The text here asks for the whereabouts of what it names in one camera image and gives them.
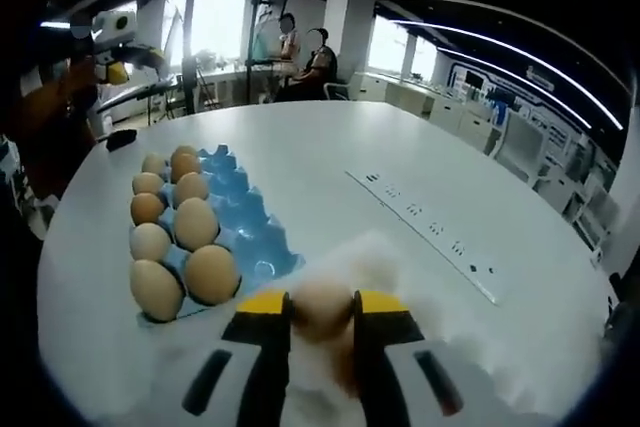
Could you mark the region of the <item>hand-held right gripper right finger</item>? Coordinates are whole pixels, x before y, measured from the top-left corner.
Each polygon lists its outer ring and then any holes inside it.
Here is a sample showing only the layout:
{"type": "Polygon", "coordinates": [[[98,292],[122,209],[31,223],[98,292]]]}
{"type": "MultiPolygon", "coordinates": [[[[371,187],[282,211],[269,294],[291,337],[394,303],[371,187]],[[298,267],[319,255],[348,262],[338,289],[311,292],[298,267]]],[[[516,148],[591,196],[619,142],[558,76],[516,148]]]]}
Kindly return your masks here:
{"type": "Polygon", "coordinates": [[[493,426],[495,391],[478,367],[425,338],[391,294],[358,290],[354,369],[369,426],[493,426]]]}

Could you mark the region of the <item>person's left hand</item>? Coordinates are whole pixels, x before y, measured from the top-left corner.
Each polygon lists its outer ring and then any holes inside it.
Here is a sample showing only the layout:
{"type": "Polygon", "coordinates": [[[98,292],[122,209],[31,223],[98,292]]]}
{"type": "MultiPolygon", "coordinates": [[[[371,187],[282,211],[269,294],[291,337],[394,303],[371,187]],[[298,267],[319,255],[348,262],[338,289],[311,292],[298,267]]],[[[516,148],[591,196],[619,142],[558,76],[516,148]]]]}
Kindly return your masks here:
{"type": "Polygon", "coordinates": [[[59,92],[68,98],[84,88],[103,83],[105,79],[104,67],[97,64],[93,56],[88,56],[69,66],[59,81],[59,92]]]}

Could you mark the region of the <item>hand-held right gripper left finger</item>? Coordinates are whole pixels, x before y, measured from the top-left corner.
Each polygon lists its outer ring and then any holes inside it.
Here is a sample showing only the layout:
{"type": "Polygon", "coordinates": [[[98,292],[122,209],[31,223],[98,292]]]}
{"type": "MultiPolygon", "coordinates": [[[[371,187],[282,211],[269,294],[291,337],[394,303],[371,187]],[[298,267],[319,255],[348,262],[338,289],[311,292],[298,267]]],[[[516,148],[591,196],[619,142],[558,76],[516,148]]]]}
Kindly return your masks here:
{"type": "Polygon", "coordinates": [[[292,304],[282,290],[236,306],[182,399],[213,426],[278,426],[289,383],[292,304]]]}

